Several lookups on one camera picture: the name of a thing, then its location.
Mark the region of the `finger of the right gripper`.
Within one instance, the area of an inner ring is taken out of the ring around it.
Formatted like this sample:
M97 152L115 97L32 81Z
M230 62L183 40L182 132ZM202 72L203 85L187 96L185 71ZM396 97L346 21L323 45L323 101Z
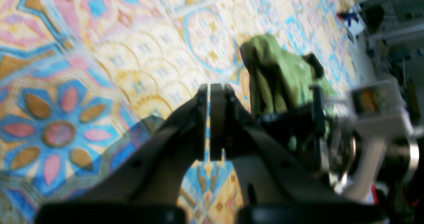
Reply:
M265 114L259 124L309 171L327 171L324 93L312 85L312 102L285 113Z

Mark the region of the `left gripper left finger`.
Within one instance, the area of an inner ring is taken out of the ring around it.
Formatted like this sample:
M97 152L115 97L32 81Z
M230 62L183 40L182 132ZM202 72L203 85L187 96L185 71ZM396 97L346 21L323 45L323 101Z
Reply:
M76 198L42 206L36 224L186 224L180 186L205 157L208 86L102 182Z

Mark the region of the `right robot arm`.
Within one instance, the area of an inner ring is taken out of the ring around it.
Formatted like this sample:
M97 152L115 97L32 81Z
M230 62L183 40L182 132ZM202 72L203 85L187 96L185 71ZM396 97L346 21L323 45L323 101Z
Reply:
M309 99L293 104L288 91L260 86L253 108L259 123L301 166L342 196L365 201L375 185L402 185L422 161L401 96L389 81L348 90L343 99L306 88Z

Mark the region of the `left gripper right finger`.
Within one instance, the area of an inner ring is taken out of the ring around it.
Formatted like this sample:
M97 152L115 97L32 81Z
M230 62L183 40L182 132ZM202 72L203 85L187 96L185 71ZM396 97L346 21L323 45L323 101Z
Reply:
M235 224L378 224L386 213L335 193L258 125L230 85L212 84L210 159L232 162L244 206Z

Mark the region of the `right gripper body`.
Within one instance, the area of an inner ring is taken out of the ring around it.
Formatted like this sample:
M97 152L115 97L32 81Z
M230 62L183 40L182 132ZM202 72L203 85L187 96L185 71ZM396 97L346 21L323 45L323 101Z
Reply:
M318 175L335 191L369 191L385 156L385 139L360 137L346 118L325 118Z

